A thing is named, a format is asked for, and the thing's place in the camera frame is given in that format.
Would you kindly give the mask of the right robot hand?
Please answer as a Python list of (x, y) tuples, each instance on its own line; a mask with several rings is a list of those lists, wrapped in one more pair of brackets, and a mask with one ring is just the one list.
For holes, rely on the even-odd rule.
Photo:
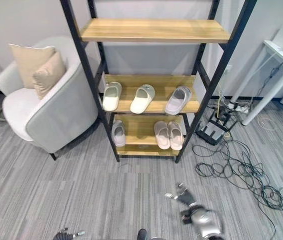
[(176, 200), (188, 208), (194, 207), (197, 203), (191, 192), (188, 190), (186, 185), (182, 182), (177, 182), (176, 183), (176, 195), (166, 192), (164, 194), (166, 198)]

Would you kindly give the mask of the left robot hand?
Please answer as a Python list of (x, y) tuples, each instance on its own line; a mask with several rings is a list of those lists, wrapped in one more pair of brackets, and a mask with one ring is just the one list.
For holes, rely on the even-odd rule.
[(59, 230), (53, 237), (53, 240), (74, 240), (75, 238), (80, 237), (86, 233), (85, 231), (68, 233), (68, 229), (68, 227), (65, 227)]

